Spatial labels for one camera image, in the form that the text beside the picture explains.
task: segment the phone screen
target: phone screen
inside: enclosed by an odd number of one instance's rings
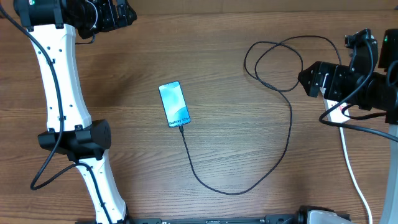
[[[161,85],[159,92],[170,128],[191,122],[180,82]]]

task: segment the wooden tabletop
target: wooden tabletop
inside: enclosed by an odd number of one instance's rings
[[[187,144],[198,176],[220,190],[252,186],[279,159],[289,110],[278,93],[245,74],[243,58],[258,40],[323,35],[349,63],[344,35],[370,28],[381,40],[398,26],[395,11],[293,12],[141,16],[128,28],[97,36],[76,47],[81,89],[93,119],[106,118],[113,133],[110,149],[115,181],[137,218],[262,217],[293,213],[300,205],[349,213],[356,223],[367,215],[344,161],[337,128],[318,122],[321,98],[301,85],[286,94],[294,111],[290,144],[278,168],[252,191],[226,196],[194,178],[178,129],[170,129],[158,87],[179,80],[192,122]],[[46,130],[46,102],[39,65],[30,41],[0,20],[0,223],[73,223],[94,219],[84,181],[73,169],[50,185],[29,184],[48,156],[37,135]],[[304,67],[322,60],[337,63],[324,40],[289,42]],[[256,47],[254,62],[270,45]],[[300,60],[275,49],[259,66],[260,76],[278,88],[294,85]],[[364,114],[357,109],[353,114]],[[382,118],[361,122],[388,131]],[[352,167],[378,222],[384,205],[389,141],[346,130]],[[56,155],[39,181],[69,165]]]

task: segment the phone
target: phone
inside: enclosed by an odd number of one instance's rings
[[[191,122],[180,82],[161,85],[159,92],[170,128]]]

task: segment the black robotic joint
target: black robotic joint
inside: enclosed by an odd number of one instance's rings
[[[44,132],[37,136],[41,148],[51,151],[57,142],[59,133]],[[57,153],[67,155],[69,161],[78,162],[79,159],[102,159],[105,149],[111,147],[111,128],[109,123],[103,120],[93,123],[81,129],[76,126],[74,131],[65,131],[57,149]]]

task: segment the blue screen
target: blue screen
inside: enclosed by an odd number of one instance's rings
[[[182,95],[180,82],[164,84],[159,87],[159,91],[169,127],[173,128],[189,123],[191,118]]]

